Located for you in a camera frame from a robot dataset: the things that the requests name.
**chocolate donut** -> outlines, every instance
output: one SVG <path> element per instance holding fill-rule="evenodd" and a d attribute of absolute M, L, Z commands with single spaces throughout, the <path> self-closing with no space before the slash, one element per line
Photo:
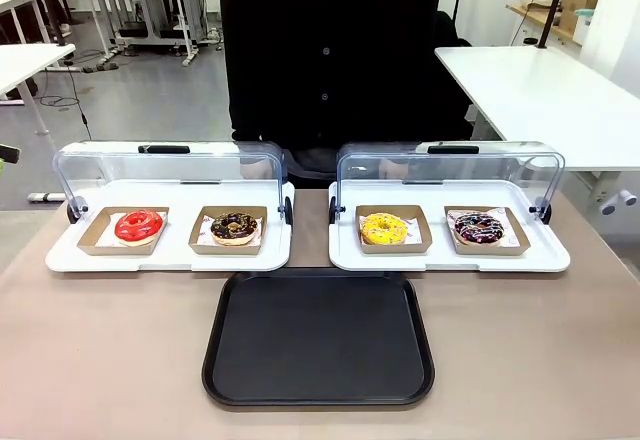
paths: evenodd
<path fill-rule="evenodd" d="M 456 233 L 468 243 L 495 243 L 504 235 L 504 227 L 487 213 L 460 215 L 454 224 Z"/>
<path fill-rule="evenodd" d="M 229 213 L 213 220 L 213 238 L 223 245 L 244 245 L 255 236 L 258 222 L 246 213 Z"/>

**display case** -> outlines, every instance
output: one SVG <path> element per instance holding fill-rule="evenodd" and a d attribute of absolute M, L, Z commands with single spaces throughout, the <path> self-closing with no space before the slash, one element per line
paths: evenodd
<path fill-rule="evenodd" d="M 265 271 L 289 258 L 294 188 L 283 184 L 282 152 L 274 145 L 82 142 L 62 149 L 53 164 L 71 225 L 47 255 L 51 270 Z M 87 254 L 80 248 L 105 209 L 136 207 L 166 210 L 151 254 Z M 259 251 L 229 247 L 208 255 L 194 248 L 191 237 L 206 208 L 264 211 Z"/>
<path fill-rule="evenodd" d="M 329 189 L 331 261 L 346 270 L 565 270 L 569 254 L 549 226 L 563 170 L 562 155 L 533 142 L 347 145 Z M 419 206 L 430 229 L 426 252 L 365 252 L 356 209 L 371 205 L 376 208 L 367 211 Z M 447 221 L 450 208 L 506 209 L 526 248 L 460 254 Z"/>

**white tray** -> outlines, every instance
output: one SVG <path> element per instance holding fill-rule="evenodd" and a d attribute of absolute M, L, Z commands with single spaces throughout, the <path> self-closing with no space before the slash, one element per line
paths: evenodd
<path fill-rule="evenodd" d="M 115 181 L 98 190 L 77 192 L 87 200 L 90 212 L 58 239 L 46 258 L 56 272 L 133 272 L 138 270 L 268 271 L 289 259 L 291 225 L 278 212 L 276 180 L 225 182 L 220 185 L 183 185 L 179 182 Z M 293 206 L 294 187 L 283 185 L 283 197 Z M 189 247 L 189 235 L 205 205 L 257 205 L 268 209 L 267 231 L 260 253 L 250 255 L 197 255 Z M 146 256 L 91 256 L 77 247 L 95 216 L 108 206 L 166 206 L 169 223 L 153 254 Z"/>
<path fill-rule="evenodd" d="M 329 188 L 329 201 L 336 184 Z M 429 223 L 433 244 L 424 254 L 365 255 L 360 248 L 355 209 L 358 205 L 420 205 Z M 441 185 L 404 185 L 389 180 L 343 181 L 342 205 L 336 223 L 329 225 L 331 262 L 344 270 L 480 270 L 508 272 L 560 272 L 570 263 L 569 253 L 551 227 L 529 213 L 531 201 L 524 192 L 504 180 L 448 180 Z M 522 225 L 529 248 L 519 257 L 458 255 L 444 214 L 445 205 L 510 207 Z"/>

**brown cardboard tray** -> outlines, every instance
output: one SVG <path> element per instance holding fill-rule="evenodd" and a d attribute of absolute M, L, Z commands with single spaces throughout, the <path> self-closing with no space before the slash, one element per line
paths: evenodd
<path fill-rule="evenodd" d="M 226 246 L 226 245 L 198 245 L 198 235 L 200 234 L 200 226 L 204 220 L 205 215 L 207 217 L 216 218 L 220 215 L 226 215 L 229 213 L 245 213 L 251 215 L 256 220 L 262 219 L 262 232 L 260 234 L 260 242 L 258 245 L 240 245 L 240 246 Z M 196 223 L 191 229 L 191 235 L 189 236 L 189 246 L 198 255 L 257 255 L 260 252 L 260 247 L 264 241 L 264 236 L 267 232 L 267 208 L 256 206 L 205 206 L 202 207 Z"/>
<path fill-rule="evenodd" d="M 362 234 L 360 232 L 360 217 L 366 217 L 373 213 L 390 213 L 396 217 L 400 217 L 403 220 L 415 218 L 418 220 L 418 227 L 420 228 L 420 236 L 422 242 L 413 243 L 409 245 L 369 245 L 362 240 Z M 399 254 L 399 253 L 424 253 L 431 246 L 433 242 L 431 238 L 431 230 L 429 229 L 429 223 L 424 216 L 424 212 L 419 205 L 360 205 L 356 207 L 356 228 L 358 229 L 358 239 L 360 240 L 360 246 L 362 252 L 369 255 L 379 254 Z"/>
<path fill-rule="evenodd" d="M 102 233 L 111 223 L 111 215 L 114 213 L 131 213 L 137 210 L 151 210 L 152 212 L 166 214 L 162 227 L 156 234 L 156 238 L 151 243 L 146 245 L 140 245 L 138 247 L 128 247 L 123 245 L 122 247 L 97 247 L 96 242 L 102 236 Z M 84 232 L 80 240 L 78 240 L 78 248 L 87 255 L 100 256 L 100 255 L 151 255 L 156 248 L 156 244 L 162 235 L 164 227 L 167 226 L 169 220 L 169 208 L 168 207 L 105 207 L 100 213 L 93 219 L 87 231 Z"/>
<path fill-rule="evenodd" d="M 451 233 L 451 239 L 453 240 L 453 245 L 456 249 L 456 252 L 460 255 L 499 255 L 499 256 L 507 256 L 507 257 L 515 257 L 522 255 L 526 252 L 529 247 L 531 247 L 531 243 L 527 238 L 527 234 L 524 233 L 522 229 L 522 225 L 518 222 L 518 219 L 513 214 L 509 207 L 502 207 L 505 210 L 507 218 L 509 219 L 509 223 L 513 227 L 513 230 L 518 238 L 518 243 L 520 243 L 519 247 L 506 247 L 500 245 L 465 245 L 461 243 L 455 235 L 453 229 L 449 228 L 449 223 L 447 222 L 447 217 L 450 210 L 471 210 L 476 212 L 488 212 L 489 210 L 493 210 L 494 208 L 500 207 L 478 207 L 478 206 L 447 206 L 444 207 L 444 215 L 445 215 L 445 226 L 447 230 Z"/>

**donut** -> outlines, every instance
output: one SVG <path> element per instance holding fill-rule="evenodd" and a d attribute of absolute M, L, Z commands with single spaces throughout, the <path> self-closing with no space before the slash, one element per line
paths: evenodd
<path fill-rule="evenodd" d="M 258 222 L 246 213 L 228 213 L 213 220 L 211 234 L 221 245 L 246 245 L 258 233 Z"/>
<path fill-rule="evenodd" d="M 487 213 L 474 212 L 460 215 L 454 224 L 456 238 L 466 245 L 496 243 L 504 235 L 504 227 Z"/>
<path fill-rule="evenodd" d="M 151 210 L 127 213 L 116 223 L 115 234 L 120 243 L 137 247 L 151 243 L 163 224 L 162 217 Z"/>
<path fill-rule="evenodd" d="M 364 219 L 362 237 L 373 245 L 399 245 L 407 236 L 407 224 L 390 213 L 373 213 Z"/>

